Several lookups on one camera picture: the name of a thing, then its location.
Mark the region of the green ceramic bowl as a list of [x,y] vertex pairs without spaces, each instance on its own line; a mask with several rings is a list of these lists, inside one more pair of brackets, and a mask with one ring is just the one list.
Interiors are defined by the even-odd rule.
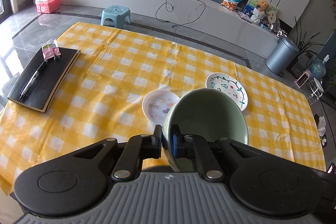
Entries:
[[162,126],[162,146],[174,171],[188,172],[191,161],[185,157],[174,159],[173,125],[183,135],[200,135],[214,142],[227,137],[248,144],[248,127],[237,104],[224,93],[210,88],[192,90],[183,95],[169,110]]

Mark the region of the white fruit pattern plate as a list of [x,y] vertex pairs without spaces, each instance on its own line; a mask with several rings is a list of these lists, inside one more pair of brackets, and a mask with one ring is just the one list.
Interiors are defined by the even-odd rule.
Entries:
[[217,72],[207,76],[205,87],[216,89],[229,96],[244,111],[248,106],[248,95],[243,85],[230,75]]

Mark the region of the small white sticker plate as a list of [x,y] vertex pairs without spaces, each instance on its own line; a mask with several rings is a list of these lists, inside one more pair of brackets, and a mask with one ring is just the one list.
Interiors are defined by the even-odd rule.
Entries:
[[171,91],[154,90],[144,97],[142,111],[148,120],[163,125],[168,112],[178,100],[179,96]]

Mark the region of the yellow checkered tablecloth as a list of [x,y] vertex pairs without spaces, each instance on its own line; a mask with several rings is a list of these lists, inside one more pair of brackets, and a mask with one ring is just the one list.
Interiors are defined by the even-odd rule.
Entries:
[[306,97],[268,76],[201,50],[136,32],[76,23],[58,43],[80,50],[48,110],[8,102],[1,113],[1,189],[9,194],[27,168],[102,139],[120,142],[152,132],[141,107],[152,90],[178,96],[223,72],[248,95],[249,144],[326,170],[317,126]]

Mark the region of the black notebook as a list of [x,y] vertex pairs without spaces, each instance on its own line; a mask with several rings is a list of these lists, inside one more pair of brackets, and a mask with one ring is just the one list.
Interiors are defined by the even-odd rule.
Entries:
[[21,90],[44,61],[42,50],[38,50],[15,82],[7,98],[29,109],[46,112],[60,84],[80,55],[79,50],[63,47],[59,49],[61,56],[56,60],[47,60],[45,69],[30,87],[26,96],[20,99]]

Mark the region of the black pen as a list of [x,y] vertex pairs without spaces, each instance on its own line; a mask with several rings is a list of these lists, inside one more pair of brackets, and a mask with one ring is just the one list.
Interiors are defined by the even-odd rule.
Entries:
[[41,65],[39,65],[38,69],[34,72],[34,74],[31,76],[31,78],[28,80],[28,82],[25,84],[23,89],[20,92],[20,99],[23,99],[27,92],[29,91],[30,87],[34,84],[40,73],[45,69],[47,65],[47,60],[43,61]]

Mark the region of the pink packet with clips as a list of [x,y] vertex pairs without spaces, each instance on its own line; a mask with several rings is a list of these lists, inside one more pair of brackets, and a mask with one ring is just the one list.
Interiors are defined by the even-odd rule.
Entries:
[[42,54],[44,61],[49,59],[58,59],[61,56],[58,43],[55,39],[49,40],[42,45]]

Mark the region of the grey trash bin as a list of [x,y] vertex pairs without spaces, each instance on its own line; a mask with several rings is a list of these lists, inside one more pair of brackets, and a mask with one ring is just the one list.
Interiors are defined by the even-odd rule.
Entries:
[[287,37],[280,36],[277,46],[267,57],[265,65],[274,74],[280,75],[299,54],[298,47]]

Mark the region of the light blue plastic stool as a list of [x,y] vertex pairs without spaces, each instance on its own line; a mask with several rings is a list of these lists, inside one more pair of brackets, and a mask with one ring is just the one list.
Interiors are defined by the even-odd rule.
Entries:
[[123,29],[124,22],[131,24],[131,12],[128,7],[113,5],[102,11],[101,23],[103,26],[106,19],[110,19],[114,23],[115,28]]

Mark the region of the white marble tv cabinet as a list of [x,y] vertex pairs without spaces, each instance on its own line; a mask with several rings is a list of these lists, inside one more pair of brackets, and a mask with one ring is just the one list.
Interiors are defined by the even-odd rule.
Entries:
[[119,5],[132,13],[169,21],[225,40],[267,58],[277,45],[275,34],[240,18],[211,0],[60,0],[63,5],[106,8]]

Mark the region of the blue water jug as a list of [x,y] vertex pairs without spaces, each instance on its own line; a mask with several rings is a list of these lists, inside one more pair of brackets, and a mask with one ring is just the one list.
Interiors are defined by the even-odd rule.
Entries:
[[310,71],[310,78],[320,80],[326,75],[326,62],[329,60],[329,55],[326,55],[323,59],[316,57],[308,67]]

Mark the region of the green potted plant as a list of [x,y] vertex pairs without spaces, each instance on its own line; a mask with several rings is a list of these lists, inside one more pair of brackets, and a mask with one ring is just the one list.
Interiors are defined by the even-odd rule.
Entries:
[[288,72],[291,72],[293,67],[298,63],[298,58],[304,53],[311,53],[317,55],[315,51],[311,50],[312,46],[323,46],[323,44],[314,42],[314,38],[320,34],[320,32],[314,34],[309,39],[306,38],[307,31],[304,33],[302,32],[302,24],[301,20],[295,20],[295,36],[288,35],[290,41],[298,48],[298,53],[296,54],[295,58],[290,62],[290,64],[286,67]]

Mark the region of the teddy bear toy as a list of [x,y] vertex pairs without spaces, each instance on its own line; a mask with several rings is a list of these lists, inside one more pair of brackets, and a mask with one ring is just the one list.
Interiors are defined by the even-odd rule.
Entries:
[[255,8],[253,9],[251,21],[253,24],[259,25],[266,16],[266,10],[269,3],[265,0],[258,0]]

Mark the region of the pink storage box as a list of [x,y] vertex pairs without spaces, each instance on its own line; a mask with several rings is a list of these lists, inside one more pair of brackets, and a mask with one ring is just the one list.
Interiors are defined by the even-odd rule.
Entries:
[[35,0],[37,12],[51,14],[60,8],[60,0]]

